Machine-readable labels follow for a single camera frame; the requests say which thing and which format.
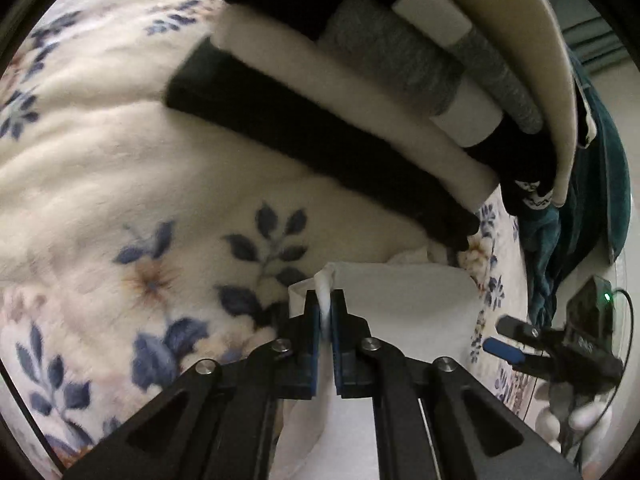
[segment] plush blanket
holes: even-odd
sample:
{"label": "plush blanket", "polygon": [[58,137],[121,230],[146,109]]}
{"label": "plush blanket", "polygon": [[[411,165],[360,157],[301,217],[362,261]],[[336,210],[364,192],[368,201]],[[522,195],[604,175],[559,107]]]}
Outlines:
{"label": "plush blanket", "polygon": [[468,270],[465,365],[524,416],[528,379],[481,352],[500,314],[527,312],[500,191],[470,250],[443,258],[417,222],[168,110],[164,88],[220,7],[58,0],[0,80],[0,412],[27,456],[58,477],[198,359],[273,338],[287,287],[329,261]]}

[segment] triangular cutout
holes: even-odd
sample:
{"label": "triangular cutout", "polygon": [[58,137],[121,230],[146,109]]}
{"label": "triangular cutout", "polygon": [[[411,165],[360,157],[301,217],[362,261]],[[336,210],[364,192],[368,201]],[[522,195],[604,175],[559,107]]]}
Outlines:
{"label": "triangular cutout", "polygon": [[465,390],[462,398],[485,455],[498,456],[524,442],[518,430],[472,390]]}
{"label": "triangular cutout", "polygon": [[164,408],[131,433],[127,443],[142,451],[162,455],[174,435],[188,400],[189,394],[180,392]]}

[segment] black cable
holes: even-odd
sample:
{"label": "black cable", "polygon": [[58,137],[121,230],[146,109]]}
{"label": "black cable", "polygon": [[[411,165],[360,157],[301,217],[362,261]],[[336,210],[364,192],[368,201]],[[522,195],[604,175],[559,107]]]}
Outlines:
{"label": "black cable", "polygon": [[[631,296],[629,295],[629,293],[624,288],[617,288],[616,290],[614,290],[612,292],[612,297],[611,298],[613,299],[616,294],[622,294],[626,298],[626,304],[629,307],[629,317],[631,318],[631,330],[629,332],[629,346],[626,349],[625,363],[622,365],[622,379],[624,379],[625,373],[626,373],[626,366],[628,365],[629,358],[631,357],[631,345],[633,344],[633,341],[634,341],[634,324],[635,324],[635,320],[634,320],[634,302],[631,301]],[[620,389],[620,384],[618,386],[616,386],[616,389],[614,390],[613,395],[607,401],[607,404],[604,407],[604,410],[602,410],[602,413],[600,414],[600,416],[591,425],[591,427],[584,432],[583,436],[580,437],[580,440],[578,440],[578,442],[576,444],[574,444],[574,447],[575,446],[580,446],[578,448],[578,453],[576,454],[575,459],[574,459],[574,465],[576,467],[581,467],[582,466],[582,464],[580,462],[582,462],[582,443],[583,443],[584,439],[588,436],[588,434],[591,433],[591,431],[593,431],[593,428],[595,428],[598,425],[598,423],[602,420],[602,417],[604,416],[604,414],[607,413],[607,410],[610,408],[611,403],[613,402],[613,399],[616,398],[618,390]]]}

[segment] bed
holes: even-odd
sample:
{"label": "bed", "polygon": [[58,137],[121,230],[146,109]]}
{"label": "bed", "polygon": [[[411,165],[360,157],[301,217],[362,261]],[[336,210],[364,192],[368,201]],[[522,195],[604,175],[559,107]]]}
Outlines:
{"label": "bed", "polygon": [[[465,366],[524,418],[532,381],[481,351],[527,317],[518,222],[497,189],[470,250],[163,91],[220,0],[58,0],[0,80],[0,413],[44,478],[197,360],[271,340],[287,287],[328,261],[413,254],[468,271]],[[19,396],[33,417],[34,432]]]}

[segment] screw head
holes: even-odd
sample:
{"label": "screw head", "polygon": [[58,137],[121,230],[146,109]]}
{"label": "screw head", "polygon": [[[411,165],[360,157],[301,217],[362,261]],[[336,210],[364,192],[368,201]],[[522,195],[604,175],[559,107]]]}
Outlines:
{"label": "screw head", "polygon": [[382,343],[380,342],[380,339],[376,339],[375,337],[366,337],[360,342],[360,346],[362,346],[363,350],[375,352],[382,348]]}
{"label": "screw head", "polygon": [[212,359],[203,359],[196,363],[196,371],[200,375],[212,374],[216,369],[216,362]]}
{"label": "screw head", "polygon": [[433,363],[443,372],[452,372],[458,368],[458,363],[451,357],[438,357]]}
{"label": "screw head", "polygon": [[284,352],[291,350],[291,341],[282,338],[276,339],[276,341],[271,343],[271,349],[278,354],[284,354]]}

